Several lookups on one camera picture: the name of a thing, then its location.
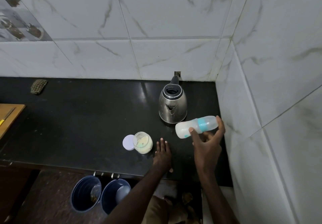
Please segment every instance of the white lid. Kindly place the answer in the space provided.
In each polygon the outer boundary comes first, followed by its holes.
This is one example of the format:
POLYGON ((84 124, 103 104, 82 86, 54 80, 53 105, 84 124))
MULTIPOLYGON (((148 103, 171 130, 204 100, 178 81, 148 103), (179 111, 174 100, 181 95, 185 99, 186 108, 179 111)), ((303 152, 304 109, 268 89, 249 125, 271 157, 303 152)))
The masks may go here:
POLYGON ((134 145, 133 145, 133 137, 134 135, 127 135, 124 139, 123 139, 123 147, 126 150, 133 150, 134 149, 134 145))

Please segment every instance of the right hand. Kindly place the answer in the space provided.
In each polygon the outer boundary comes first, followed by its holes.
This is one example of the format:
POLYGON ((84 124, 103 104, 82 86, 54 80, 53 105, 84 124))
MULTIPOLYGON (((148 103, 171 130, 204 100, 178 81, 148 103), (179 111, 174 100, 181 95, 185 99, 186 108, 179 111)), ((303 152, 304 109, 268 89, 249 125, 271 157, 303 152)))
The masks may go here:
POLYGON ((218 131, 215 135, 211 132, 203 132, 206 141, 203 142, 198 133, 192 127, 189 128, 193 145, 195 147, 195 164, 198 174, 213 174, 221 153, 220 140, 225 133, 225 126, 219 116, 216 116, 218 131))

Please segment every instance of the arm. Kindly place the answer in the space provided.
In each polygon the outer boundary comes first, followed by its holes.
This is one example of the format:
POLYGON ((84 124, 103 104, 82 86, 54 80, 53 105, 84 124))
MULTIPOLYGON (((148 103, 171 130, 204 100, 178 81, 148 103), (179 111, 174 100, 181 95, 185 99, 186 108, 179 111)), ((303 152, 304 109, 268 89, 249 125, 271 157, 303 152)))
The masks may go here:
POLYGON ((195 164, 199 180, 206 194, 212 220, 214 223, 239 223, 223 196, 215 179, 215 167, 221 153, 220 140, 225 133, 223 121, 217 116, 218 131, 215 135, 204 132, 206 141, 201 141, 198 133, 189 128, 195 148, 195 164))
POLYGON ((169 144, 156 143, 153 166, 141 181, 130 191, 119 205, 109 214, 105 224, 141 224, 151 197, 158 186, 162 176, 171 168, 171 152, 169 144))

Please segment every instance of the hand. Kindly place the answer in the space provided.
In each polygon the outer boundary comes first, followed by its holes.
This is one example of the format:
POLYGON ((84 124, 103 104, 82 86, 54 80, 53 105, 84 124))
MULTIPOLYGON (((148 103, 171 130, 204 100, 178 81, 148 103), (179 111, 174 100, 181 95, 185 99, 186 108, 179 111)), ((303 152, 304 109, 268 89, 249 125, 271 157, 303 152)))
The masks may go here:
POLYGON ((211 132, 203 132, 205 142, 203 142, 198 133, 192 128, 189 128, 193 145, 195 147, 195 164, 198 174, 213 174, 217 165, 219 155, 221 153, 220 140, 225 133, 225 126, 219 116, 216 116, 218 123, 218 131, 215 135, 211 132))
POLYGON ((160 138, 160 142, 156 143, 156 152, 153 158, 153 166, 161 169, 163 172, 170 171, 173 172, 171 168, 171 151, 169 143, 163 141, 163 138, 160 138))

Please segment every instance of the glass jar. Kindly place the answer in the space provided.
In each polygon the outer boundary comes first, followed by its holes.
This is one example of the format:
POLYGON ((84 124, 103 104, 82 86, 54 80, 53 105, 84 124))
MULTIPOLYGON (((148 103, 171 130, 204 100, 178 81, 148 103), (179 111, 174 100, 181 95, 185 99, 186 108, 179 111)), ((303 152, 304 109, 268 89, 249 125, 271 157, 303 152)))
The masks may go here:
POLYGON ((138 132, 133 137, 134 148, 141 154, 149 153, 153 147, 153 141, 149 134, 138 132))

